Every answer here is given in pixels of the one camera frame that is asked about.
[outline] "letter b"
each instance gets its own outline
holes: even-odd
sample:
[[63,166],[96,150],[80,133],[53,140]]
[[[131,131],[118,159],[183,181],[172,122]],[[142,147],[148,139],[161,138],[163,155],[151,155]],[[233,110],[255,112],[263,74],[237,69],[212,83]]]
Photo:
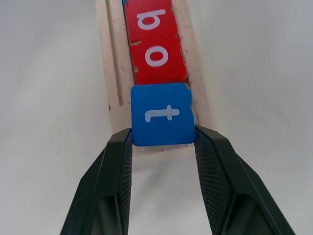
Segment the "letter b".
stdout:
[[[162,10],[157,10],[157,11],[149,11],[145,13],[141,13],[137,15],[138,18],[138,26],[139,28],[143,30],[151,30],[154,28],[157,28],[160,25],[160,18],[159,15],[164,15],[166,11],[164,9]],[[145,18],[153,18],[154,22],[150,24],[145,24],[143,20]]]

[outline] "blue block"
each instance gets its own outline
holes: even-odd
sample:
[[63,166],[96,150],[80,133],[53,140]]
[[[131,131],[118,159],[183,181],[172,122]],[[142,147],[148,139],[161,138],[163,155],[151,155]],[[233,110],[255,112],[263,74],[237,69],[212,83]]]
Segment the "blue block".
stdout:
[[131,91],[133,144],[193,143],[191,90],[183,83],[140,85]]

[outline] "white surface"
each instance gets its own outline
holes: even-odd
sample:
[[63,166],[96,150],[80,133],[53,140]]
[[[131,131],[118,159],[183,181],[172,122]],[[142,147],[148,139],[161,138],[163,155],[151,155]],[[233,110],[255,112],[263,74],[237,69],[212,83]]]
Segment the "white surface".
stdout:
[[[54,235],[111,136],[92,0],[0,1],[0,234]],[[217,130],[313,219],[311,1],[189,1]],[[131,234],[208,234],[192,148],[134,158]]]

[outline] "wooden track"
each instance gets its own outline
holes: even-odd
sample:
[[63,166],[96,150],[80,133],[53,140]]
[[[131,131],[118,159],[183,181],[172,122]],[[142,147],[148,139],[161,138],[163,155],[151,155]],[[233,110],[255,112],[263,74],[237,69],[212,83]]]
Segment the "wooden track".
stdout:
[[[186,0],[172,0],[193,96],[195,123],[213,127],[201,62]],[[96,0],[104,76],[112,132],[131,127],[130,91],[134,85],[122,0]]]

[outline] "red letter tile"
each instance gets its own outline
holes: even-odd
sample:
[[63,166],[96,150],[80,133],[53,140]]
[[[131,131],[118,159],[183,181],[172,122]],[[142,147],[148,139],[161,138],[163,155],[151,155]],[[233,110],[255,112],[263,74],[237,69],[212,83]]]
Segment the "red letter tile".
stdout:
[[137,85],[187,82],[187,71],[177,35],[131,45]]
[[129,0],[126,15],[131,43],[178,33],[171,0]]

